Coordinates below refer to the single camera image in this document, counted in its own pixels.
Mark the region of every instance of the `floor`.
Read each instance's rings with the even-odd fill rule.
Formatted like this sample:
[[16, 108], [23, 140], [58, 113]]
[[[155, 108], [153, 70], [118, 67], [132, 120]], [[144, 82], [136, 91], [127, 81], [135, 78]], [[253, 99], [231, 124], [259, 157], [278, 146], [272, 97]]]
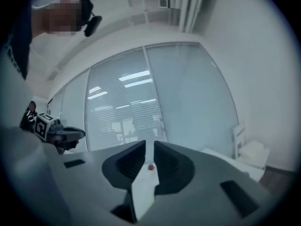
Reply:
[[263, 185], [271, 195], [278, 196], [285, 193], [294, 178], [294, 172], [267, 167], [260, 180], [260, 184]]

